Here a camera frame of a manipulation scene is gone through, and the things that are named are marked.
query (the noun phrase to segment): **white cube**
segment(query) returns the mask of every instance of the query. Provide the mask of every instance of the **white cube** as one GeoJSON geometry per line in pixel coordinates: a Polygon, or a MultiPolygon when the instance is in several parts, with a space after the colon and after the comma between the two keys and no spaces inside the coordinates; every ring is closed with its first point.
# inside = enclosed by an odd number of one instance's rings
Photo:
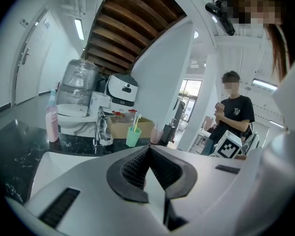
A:
{"type": "Polygon", "coordinates": [[[223,158],[234,158],[242,148],[241,139],[232,132],[226,130],[219,140],[214,154],[223,158]]]}

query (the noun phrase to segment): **pink cup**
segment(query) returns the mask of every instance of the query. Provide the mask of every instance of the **pink cup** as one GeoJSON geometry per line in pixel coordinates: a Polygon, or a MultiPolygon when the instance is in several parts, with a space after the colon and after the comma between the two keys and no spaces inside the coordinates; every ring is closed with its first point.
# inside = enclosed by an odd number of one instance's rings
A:
{"type": "Polygon", "coordinates": [[[164,133],[164,130],[157,130],[155,127],[153,127],[151,132],[150,142],[153,144],[157,144],[159,140],[161,139],[163,133],[164,133]]]}

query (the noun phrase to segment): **door handle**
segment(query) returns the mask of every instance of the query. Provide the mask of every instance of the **door handle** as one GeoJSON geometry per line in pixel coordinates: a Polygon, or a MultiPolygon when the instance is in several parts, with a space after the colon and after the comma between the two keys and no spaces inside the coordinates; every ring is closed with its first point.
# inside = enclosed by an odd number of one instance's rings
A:
{"type": "Polygon", "coordinates": [[[22,59],[22,65],[25,64],[27,56],[31,56],[31,54],[29,54],[29,50],[30,50],[30,48],[27,47],[26,52],[25,52],[23,59],[22,59]]]}

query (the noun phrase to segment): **yellow toothbrush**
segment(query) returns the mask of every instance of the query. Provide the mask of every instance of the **yellow toothbrush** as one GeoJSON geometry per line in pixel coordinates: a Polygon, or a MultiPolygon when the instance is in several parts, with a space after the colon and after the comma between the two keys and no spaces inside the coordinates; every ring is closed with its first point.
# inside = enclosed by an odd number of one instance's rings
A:
{"type": "Polygon", "coordinates": [[[134,130],[133,130],[133,132],[136,132],[137,125],[138,125],[138,120],[141,119],[141,117],[142,117],[142,115],[139,114],[139,117],[137,118],[136,125],[134,126],[134,130]]]}

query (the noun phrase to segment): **t-shirt logo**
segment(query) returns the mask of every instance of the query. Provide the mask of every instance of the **t-shirt logo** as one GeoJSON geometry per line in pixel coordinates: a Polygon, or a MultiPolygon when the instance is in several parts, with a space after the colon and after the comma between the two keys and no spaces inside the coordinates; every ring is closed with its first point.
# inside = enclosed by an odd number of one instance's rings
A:
{"type": "Polygon", "coordinates": [[[234,114],[235,114],[236,116],[238,116],[238,115],[239,115],[239,112],[240,112],[240,109],[238,109],[238,108],[235,108],[234,114]]]}

